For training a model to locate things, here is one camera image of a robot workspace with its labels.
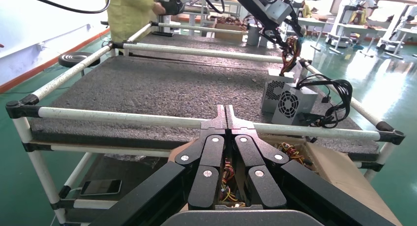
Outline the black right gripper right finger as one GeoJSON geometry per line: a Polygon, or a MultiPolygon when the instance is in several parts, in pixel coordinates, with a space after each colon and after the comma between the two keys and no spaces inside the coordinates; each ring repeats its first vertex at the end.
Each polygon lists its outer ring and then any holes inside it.
{"type": "Polygon", "coordinates": [[[243,201],[264,209],[280,209],[287,200],[275,179],[289,157],[263,141],[251,121],[237,118],[227,106],[227,125],[231,139],[231,159],[235,180],[243,201]]]}

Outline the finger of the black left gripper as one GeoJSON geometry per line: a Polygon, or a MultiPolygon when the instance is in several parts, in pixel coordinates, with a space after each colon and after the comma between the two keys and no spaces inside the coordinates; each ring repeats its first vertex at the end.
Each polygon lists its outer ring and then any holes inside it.
{"type": "Polygon", "coordinates": [[[263,38],[273,44],[279,45],[280,48],[287,48],[289,46],[288,43],[282,39],[279,27],[275,27],[274,29],[262,28],[260,33],[263,38]]]}
{"type": "Polygon", "coordinates": [[[285,19],[285,23],[292,27],[293,31],[298,37],[304,37],[302,27],[298,23],[298,16],[294,10],[291,10],[289,18],[285,19]]]}

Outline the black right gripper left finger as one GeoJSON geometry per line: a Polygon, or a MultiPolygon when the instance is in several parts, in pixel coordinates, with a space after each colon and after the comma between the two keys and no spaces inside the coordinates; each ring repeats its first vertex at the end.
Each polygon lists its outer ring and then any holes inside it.
{"type": "Polygon", "coordinates": [[[217,116],[203,121],[200,136],[175,157],[175,162],[188,171],[189,209],[214,209],[219,200],[227,128],[225,108],[217,105],[217,116]]]}

